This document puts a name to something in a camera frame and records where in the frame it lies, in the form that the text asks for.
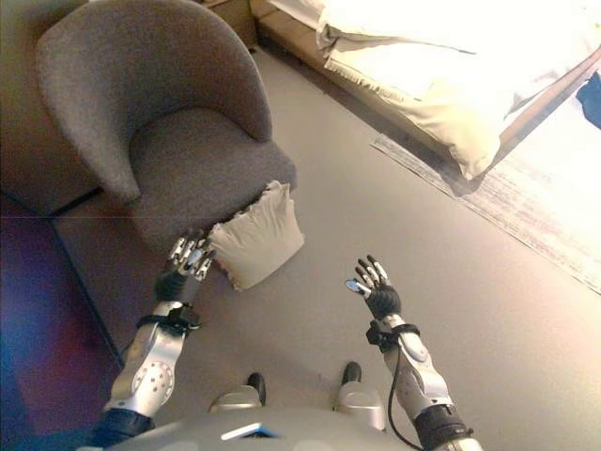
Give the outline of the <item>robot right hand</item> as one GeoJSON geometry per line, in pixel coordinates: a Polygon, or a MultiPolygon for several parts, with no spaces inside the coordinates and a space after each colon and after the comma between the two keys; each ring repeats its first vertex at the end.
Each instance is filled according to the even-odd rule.
{"type": "Polygon", "coordinates": [[[356,277],[347,279],[345,286],[362,296],[375,319],[401,315],[401,300],[391,280],[379,261],[373,256],[359,258],[356,277]]]}

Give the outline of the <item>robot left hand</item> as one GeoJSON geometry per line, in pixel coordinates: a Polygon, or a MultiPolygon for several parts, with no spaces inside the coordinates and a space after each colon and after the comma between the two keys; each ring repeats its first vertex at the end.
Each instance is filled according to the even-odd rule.
{"type": "Polygon", "coordinates": [[[202,282],[215,258],[211,239],[201,234],[180,236],[173,244],[165,267],[158,276],[154,294],[161,302],[181,302],[189,278],[202,282]]]}

